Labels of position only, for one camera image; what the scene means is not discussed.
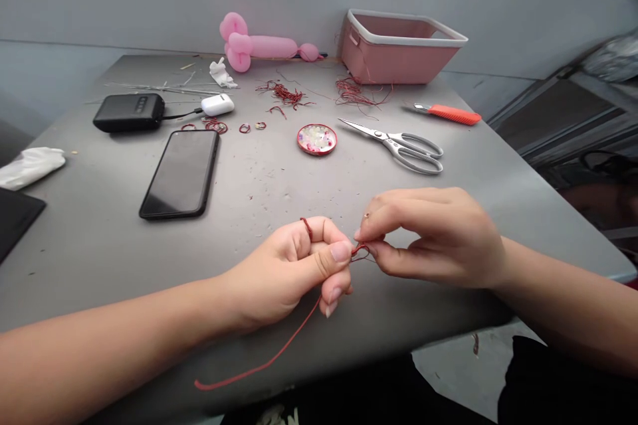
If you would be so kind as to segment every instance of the pink balloon dog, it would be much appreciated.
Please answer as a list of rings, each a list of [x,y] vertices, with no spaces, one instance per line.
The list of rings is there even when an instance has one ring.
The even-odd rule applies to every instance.
[[[257,58],[292,58],[297,53],[305,61],[319,58],[319,50],[310,43],[297,47],[292,39],[248,35],[248,25],[240,14],[230,12],[219,25],[219,32],[226,40],[224,49],[228,63],[239,73],[251,67],[251,56]]]

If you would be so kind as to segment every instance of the hand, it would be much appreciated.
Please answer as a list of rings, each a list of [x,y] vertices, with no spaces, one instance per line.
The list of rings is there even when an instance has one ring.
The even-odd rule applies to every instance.
[[[421,238],[407,249],[385,234],[399,227]],[[397,189],[375,197],[355,240],[365,242],[381,270],[466,288],[493,288],[507,275],[502,239],[489,216],[464,190]]]
[[[343,294],[350,294],[352,243],[325,217],[308,218],[312,241],[303,221],[280,227],[250,256],[220,279],[225,294],[245,327],[286,317],[313,287],[321,288],[321,312],[330,317]]]

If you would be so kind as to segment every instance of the black notebook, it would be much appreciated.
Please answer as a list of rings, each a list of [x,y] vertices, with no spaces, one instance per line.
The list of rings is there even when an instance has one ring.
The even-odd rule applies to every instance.
[[[9,255],[46,205],[41,199],[0,188],[0,262]]]

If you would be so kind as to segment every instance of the scissors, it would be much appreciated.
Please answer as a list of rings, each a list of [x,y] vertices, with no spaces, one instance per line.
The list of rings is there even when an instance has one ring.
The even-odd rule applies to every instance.
[[[412,133],[383,133],[377,129],[366,128],[365,126],[361,126],[357,123],[349,122],[348,120],[343,120],[342,118],[338,118],[340,121],[343,121],[348,126],[352,126],[355,129],[358,129],[362,133],[372,136],[374,139],[381,141],[386,148],[390,150],[390,153],[404,166],[412,169],[421,174],[428,175],[437,175],[443,170],[443,165],[436,159],[443,156],[443,150],[440,146],[424,137],[417,136]],[[428,151],[419,147],[415,144],[409,143],[406,139],[412,139],[413,141],[417,141],[422,143],[428,147],[430,147],[432,151]],[[428,169],[419,166],[418,164],[414,164],[411,161],[408,161],[402,155],[412,156],[423,161],[426,161],[434,166],[436,169]]]

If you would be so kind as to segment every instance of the gray table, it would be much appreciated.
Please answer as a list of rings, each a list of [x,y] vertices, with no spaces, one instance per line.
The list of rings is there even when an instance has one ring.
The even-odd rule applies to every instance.
[[[175,84],[196,62],[192,82],[208,82],[210,59],[183,56],[125,56],[97,81],[89,100],[130,92],[107,82]],[[270,94],[255,87],[281,79],[308,93],[316,105],[288,120],[266,113]],[[88,307],[158,291],[228,270],[274,229],[316,214],[332,217],[353,234],[375,194],[402,187],[460,186],[477,198],[503,234],[541,252],[616,280],[635,275],[633,266],[571,208],[486,124],[467,127],[415,115],[413,102],[468,106],[442,81],[396,88],[389,102],[366,108],[336,106],[334,81],[345,72],[325,62],[255,61],[237,75],[236,110],[224,116],[230,131],[221,137],[206,213],[201,218],[148,223],[138,209],[168,135],[195,120],[168,122],[149,133],[108,135],[91,120],[98,104],[77,106],[33,146],[62,148],[67,164],[27,189],[48,203],[41,217],[0,267],[0,330]],[[164,94],[169,101],[192,96]],[[196,103],[169,104],[171,114]],[[445,150],[438,177],[401,167],[376,142],[343,126],[337,117],[387,132],[424,135]],[[263,131],[240,134],[242,123],[265,121]],[[334,127],[339,144],[328,156],[297,148],[295,137],[308,123]],[[414,239],[399,231],[388,240],[405,246]],[[390,278],[369,262],[352,267],[355,293],[330,320],[318,313],[286,353],[269,369],[213,392],[200,392],[195,379],[212,383],[257,365],[280,349],[316,300],[308,294],[297,310],[272,327],[214,344],[96,416],[95,422],[180,421],[218,414],[229,407],[277,393],[346,367],[392,353],[506,323],[512,318],[498,300],[468,291]]]

